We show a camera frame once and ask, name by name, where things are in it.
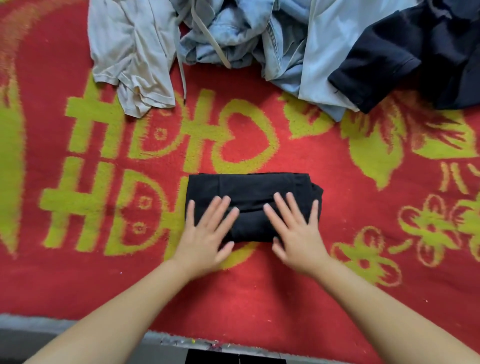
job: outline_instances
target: finger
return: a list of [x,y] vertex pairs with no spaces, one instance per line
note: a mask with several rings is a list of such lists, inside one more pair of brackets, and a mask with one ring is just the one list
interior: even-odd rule
[[207,210],[205,210],[202,218],[198,222],[198,226],[207,226],[207,223],[210,221],[210,218],[212,217],[220,202],[222,202],[220,196],[215,196],[213,198],[212,202],[210,202],[210,205],[208,205]]
[[238,207],[234,207],[229,212],[227,217],[222,221],[222,223],[218,226],[217,230],[215,231],[218,241],[221,241],[225,237],[227,232],[232,228],[233,223],[235,222],[239,214],[240,210],[238,209]]
[[295,221],[297,221],[301,225],[307,225],[307,223],[305,222],[305,218],[301,214],[299,206],[297,205],[297,201],[295,201],[295,197],[293,196],[292,192],[287,193],[287,202]]
[[318,225],[318,200],[315,200],[312,204],[312,210],[310,211],[310,217],[308,219],[309,225]]
[[220,221],[222,221],[223,216],[225,215],[225,211],[227,210],[228,206],[230,205],[230,197],[224,196],[222,198],[222,202],[217,206],[215,212],[213,213],[210,220],[207,222],[207,229],[209,231],[215,231]]
[[288,208],[287,204],[283,200],[282,196],[276,192],[273,195],[273,199],[275,200],[276,206],[278,207],[278,210],[280,211],[280,214],[282,214],[283,221],[285,221],[286,225],[291,228],[296,225],[295,219]]
[[193,213],[195,212],[195,201],[190,200],[187,205],[187,218],[185,219],[185,227],[195,225],[195,218]]
[[216,254],[215,257],[215,264],[222,263],[225,259],[228,258],[230,253],[232,252],[233,247],[235,246],[234,242],[228,242],[225,246]]
[[287,262],[287,253],[285,253],[285,250],[282,248],[280,240],[278,240],[277,237],[273,238],[272,250],[278,259],[280,259],[283,263]]
[[264,212],[272,223],[275,230],[280,234],[280,236],[284,236],[288,232],[288,228],[283,222],[283,220],[276,214],[275,210],[273,210],[273,208],[269,204],[265,204]]

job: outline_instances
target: dark navy garment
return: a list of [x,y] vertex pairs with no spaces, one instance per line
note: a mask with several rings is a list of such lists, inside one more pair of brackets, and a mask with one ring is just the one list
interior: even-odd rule
[[318,216],[322,209],[323,190],[310,181],[308,174],[258,173],[258,174],[193,174],[189,176],[185,212],[190,200],[195,201],[195,224],[207,210],[215,196],[229,196],[230,207],[238,207],[240,215],[223,242],[268,242],[275,236],[272,224],[264,213],[264,204],[269,203],[278,212],[273,200],[275,192],[283,198],[292,192],[300,211],[308,221],[312,204],[318,200]]
[[414,70],[436,109],[480,104],[480,0],[425,0],[383,18],[328,81],[368,113]]

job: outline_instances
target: red carpet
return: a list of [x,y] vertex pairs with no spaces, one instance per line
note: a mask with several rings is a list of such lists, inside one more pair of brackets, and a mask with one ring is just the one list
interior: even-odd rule
[[[185,107],[125,121],[92,83],[87,1],[0,2],[0,312],[79,319],[135,283],[175,249],[189,173],[307,172],[331,254],[480,351],[479,108],[436,112],[398,91],[334,125],[258,67],[196,65]],[[224,268],[152,329],[380,361],[268,244]]]

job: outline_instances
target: person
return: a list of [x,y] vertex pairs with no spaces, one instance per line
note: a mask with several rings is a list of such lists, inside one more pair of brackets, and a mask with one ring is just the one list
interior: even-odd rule
[[[273,252],[335,298],[385,362],[480,363],[480,355],[472,349],[331,258],[318,231],[318,201],[314,201],[307,223],[293,194],[286,198],[288,205],[280,194],[274,195],[282,218],[271,206],[264,206],[283,242],[282,246],[275,238]],[[228,196],[215,197],[195,226],[194,202],[190,201],[185,230],[170,260],[78,321],[26,363],[126,362],[168,301],[191,280],[216,270],[231,253],[233,242],[218,251],[239,215],[234,207],[222,220],[229,204]]]

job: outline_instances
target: person's left arm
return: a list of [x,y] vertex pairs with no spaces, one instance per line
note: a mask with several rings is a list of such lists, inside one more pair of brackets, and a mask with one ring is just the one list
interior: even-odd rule
[[175,255],[146,277],[52,340],[28,364],[120,364],[127,361],[163,307],[192,279],[216,270],[231,253],[233,242],[218,248],[239,211],[215,197],[198,225],[194,202],[187,208],[185,230]]

